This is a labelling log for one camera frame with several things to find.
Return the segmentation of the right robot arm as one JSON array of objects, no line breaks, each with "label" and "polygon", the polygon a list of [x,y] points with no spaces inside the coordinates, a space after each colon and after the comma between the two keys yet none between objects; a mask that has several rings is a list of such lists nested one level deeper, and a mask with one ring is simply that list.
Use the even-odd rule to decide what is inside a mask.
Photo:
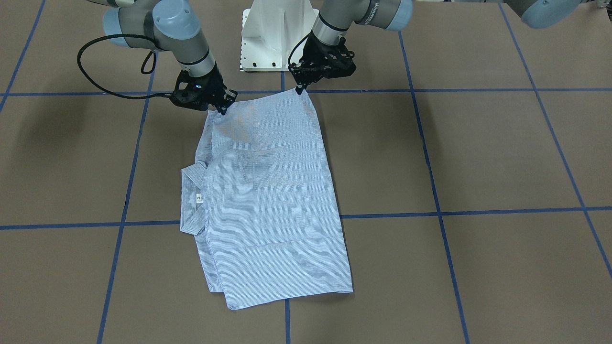
[{"label": "right robot arm", "polygon": [[102,41],[147,49],[147,59],[153,60],[156,53],[171,52],[181,67],[175,87],[153,97],[168,98],[182,108],[207,111],[214,107],[222,115],[227,113],[238,94],[225,85],[199,18],[187,0],[99,0],[98,4],[109,8],[103,15],[105,35],[79,50],[77,64],[83,76],[88,77],[81,61],[83,53]]}]

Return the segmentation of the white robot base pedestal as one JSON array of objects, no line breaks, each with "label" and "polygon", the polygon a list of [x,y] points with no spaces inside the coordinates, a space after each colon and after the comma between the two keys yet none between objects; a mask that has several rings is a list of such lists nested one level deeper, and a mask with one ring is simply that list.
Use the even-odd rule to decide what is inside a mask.
[{"label": "white robot base pedestal", "polygon": [[308,0],[255,0],[242,13],[240,69],[288,71],[288,56],[313,28],[319,11]]}]

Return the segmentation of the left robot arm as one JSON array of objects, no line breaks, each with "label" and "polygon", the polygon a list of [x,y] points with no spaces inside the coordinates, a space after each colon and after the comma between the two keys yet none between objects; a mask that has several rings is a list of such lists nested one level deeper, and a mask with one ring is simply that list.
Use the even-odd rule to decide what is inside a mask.
[{"label": "left robot arm", "polygon": [[[529,28],[543,29],[568,17],[581,0],[505,0]],[[348,77],[356,71],[354,52],[346,48],[345,35],[352,24],[400,32],[413,15],[413,0],[326,0],[308,35],[288,57],[295,91],[321,79]]]}]

